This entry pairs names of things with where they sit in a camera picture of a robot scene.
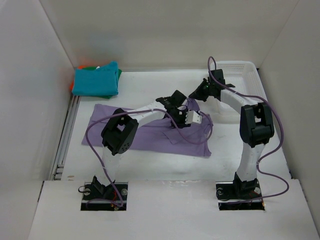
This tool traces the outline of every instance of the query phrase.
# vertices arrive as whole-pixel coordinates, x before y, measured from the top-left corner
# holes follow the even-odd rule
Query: cable
[[[90,126],[88,126],[88,128],[86,129],[85,131],[85,139],[89,145],[89,147],[92,149],[92,151],[94,152],[94,154],[96,155],[96,157],[99,159],[100,163],[101,163],[101,166],[103,168],[103,172],[106,176],[106,178],[108,179],[108,181],[110,182],[111,186],[113,187],[113,189],[115,190],[116,194],[119,196],[119,199],[120,199],[120,204],[118,204],[117,202],[115,201],[112,201],[112,200],[109,200],[109,199],[104,199],[105,201],[108,201],[110,202],[111,204],[114,204],[118,207],[122,207],[124,205],[124,201],[121,197],[121,194],[119,192],[119,190],[117,189],[116,185],[113,183],[113,181],[111,180],[111,178],[109,177],[108,173],[107,173],[107,170],[106,170],[106,166],[104,164],[104,161],[102,160],[102,158],[100,157],[100,155],[97,153],[97,151],[95,150],[95,148],[93,147],[93,145],[91,144],[90,140],[89,140],[89,137],[88,137],[88,132],[89,130],[96,124],[104,121],[104,120],[107,120],[107,119],[110,119],[110,118],[114,118],[114,117],[120,117],[120,116],[124,116],[124,115],[129,115],[129,114],[143,114],[143,113],[148,113],[148,112],[152,112],[152,111],[160,111],[160,112],[163,112],[164,114],[166,114],[170,119],[171,119],[171,122],[173,123],[174,127],[176,128],[176,130],[178,131],[178,133],[181,135],[181,137],[186,140],[188,143],[190,144],[194,144],[194,145],[201,145],[205,142],[207,142],[209,140],[209,138],[211,137],[212,133],[213,133],[213,122],[212,120],[209,118],[208,115],[204,114],[203,112],[199,112],[202,116],[205,116],[208,120],[209,120],[209,123],[210,123],[210,134],[209,136],[204,140],[204,141],[201,141],[201,142],[193,142],[193,141],[190,141],[189,139],[186,138],[186,136],[182,133],[182,131],[178,128],[175,120],[170,116],[169,113],[167,113],[165,110],[163,109],[160,109],[160,108],[155,108],[155,109],[148,109],[148,110],[141,110],[141,111],[128,111],[128,112],[122,112],[122,113],[117,113],[117,114],[113,114],[113,115],[110,115],[110,116],[106,116],[106,117],[103,117],[95,122],[93,122]],[[86,208],[88,208],[88,204],[92,201],[95,201],[95,200],[98,200],[98,201],[102,201],[103,198],[95,198],[95,199],[91,199],[89,200],[87,203],[86,203]]]
[[[249,203],[249,202],[252,202],[253,200],[262,200],[262,199],[266,199],[266,198],[273,198],[273,197],[277,197],[277,196],[280,196],[282,194],[285,194],[286,192],[289,191],[289,183],[282,177],[280,176],[277,176],[275,174],[272,174],[272,173],[268,173],[268,172],[264,172],[264,171],[261,171],[260,170],[260,166],[259,164],[261,163],[261,161],[268,157],[269,155],[275,153],[276,151],[278,151],[281,146],[283,145],[284,143],[284,138],[285,138],[285,135],[284,135],[284,127],[282,125],[282,122],[280,120],[280,117],[279,115],[277,114],[276,110],[274,109],[273,106],[271,106],[271,104],[266,100],[264,99],[263,97],[261,96],[256,96],[256,95],[246,95],[246,94],[242,94],[240,92],[237,92],[235,90],[233,90],[232,88],[230,87],[227,87],[226,85],[223,85],[222,83],[218,82],[215,77],[213,76],[213,74],[211,73],[211,68],[210,68],[210,60],[213,60],[214,62],[214,66],[215,66],[215,69],[217,69],[217,64],[216,64],[216,60],[210,56],[208,58],[208,62],[207,62],[207,67],[208,67],[208,72],[209,72],[209,76],[214,80],[214,82],[216,84],[218,84],[219,86],[223,87],[224,89],[226,90],[229,90],[230,92],[233,92],[241,97],[244,97],[244,98],[255,98],[255,99],[259,99],[261,101],[263,101],[272,111],[272,113],[274,114],[275,116],[275,119],[276,121],[278,122],[278,125],[279,125],[279,128],[280,128],[280,142],[279,142],[279,145],[272,151],[266,153],[265,155],[263,155],[262,157],[260,157],[258,159],[258,161],[256,162],[256,169],[259,173],[263,174],[263,175],[268,175],[268,176],[271,176],[271,177],[274,177],[274,178],[277,178],[277,179],[280,179],[281,181],[283,181],[285,184],[286,184],[286,189],[282,192],[279,192],[279,193],[276,193],[276,194],[271,194],[271,195],[267,195],[267,196],[260,196],[260,197],[256,197],[256,198],[252,198],[252,199],[249,199],[249,200],[244,200],[244,201],[235,201],[235,202],[230,202],[230,204],[242,204],[242,203]]]

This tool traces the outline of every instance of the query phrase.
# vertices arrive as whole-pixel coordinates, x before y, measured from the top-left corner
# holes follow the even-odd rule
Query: folded towel
[[[76,96],[118,95],[119,69],[112,61],[95,70],[76,69],[72,93]]]
[[[199,105],[194,99],[188,99],[188,108],[199,111]],[[96,104],[89,124],[112,115],[118,107]],[[102,147],[101,132],[106,126],[107,120],[97,123],[88,132],[88,138],[93,146]],[[180,129],[183,134],[193,142],[201,142],[207,138],[211,129],[211,123],[206,118],[202,118],[201,124],[192,124],[190,127]],[[86,138],[82,140],[83,145],[88,145]],[[169,118],[152,121],[136,131],[133,143],[130,147],[133,150],[149,150],[160,153],[180,154],[196,157],[209,157],[211,152],[208,143],[195,145],[184,140],[175,128],[172,128]]]

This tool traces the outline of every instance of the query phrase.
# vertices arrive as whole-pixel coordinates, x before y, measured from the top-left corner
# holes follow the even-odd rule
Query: screw
[[[219,196],[221,196],[221,195],[224,194],[223,190],[224,190],[224,189],[223,189],[222,187],[219,187],[219,188],[216,190],[216,193],[217,193]]]
[[[83,195],[88,196],[90,195],[91,190],[89,188],[85,188],[83,191]]]
[[[257,194],[261,194],[261,189],[258,188],[258,187],[256,187],[256,188],[254,189],[254,192],[257,193]]]
[[[127,194],[128,194],[128,190],[125,189],[125,188],[123,188],[123,189],[121,190],[121,195],[122,195],[122,196],[127,196]]]

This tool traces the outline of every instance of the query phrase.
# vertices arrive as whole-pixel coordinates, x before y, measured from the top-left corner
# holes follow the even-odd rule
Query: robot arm
[[[189,127],[192,123],[201,123],[202,116],[197,112],[190,111],[187,108],[179,108],[186,99],[185,95],[176,90],[172,96],[157,98],[147,106],[128,111],[132,113],[149,110],[149,112],[128,114],[109,119],[101,133],[104,146],[102,160],[112,181],[115,180],[119,168],[120,154],[125,153],[130,148],[138,128],[154,120],[163,119],[166,117],[165,112],[173,118],[179,128]],[[125,111],[118,108],[113,114],[119,113],[125,113]],[[109,184],[109,180],[102,171],[92,180],[92,185],[97,186],[96,189],[101,189],[101,195]]]
[[[226,85],[222,69],[213,70],[211,73],[216,80]],[[265,103],[226,90],[215,84],[210,77],[204,78],[200,86],[189,97],[206,102],[209,96],[229,105],[240,114],[239,132],[243,141],[243,150],[232,184],[236,197],[247,199],[248,193],[258,185],[257,161],[261,157],[265,144],[275,132],[272,112]]]

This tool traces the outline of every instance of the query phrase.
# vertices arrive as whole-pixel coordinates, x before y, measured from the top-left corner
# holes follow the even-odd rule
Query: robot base
[[[262,194],[259,182],[257,181],[256,184],[257,185],[254,190],[239,196],[233,182],[217,182],[216,197],[218,198],[219,210],[265,210],[263,200],[253,200],[252,202],[232,204],[232,202],[261,197]]]
[[[127,196],[128,196],[128,183],[127,182],[116,182],[114,183],[116,188],[121,194],[123,200],[123,206],[117,207],[116,205],[109,202],[112,200],[116,203],[121,203],[119,196],[111,185],[104,186],[98,182],[96,176],[93,177],[92,182],[86,182],[82,186],[82,200],[81,200],[81,211],[126,211],[127,209]]]

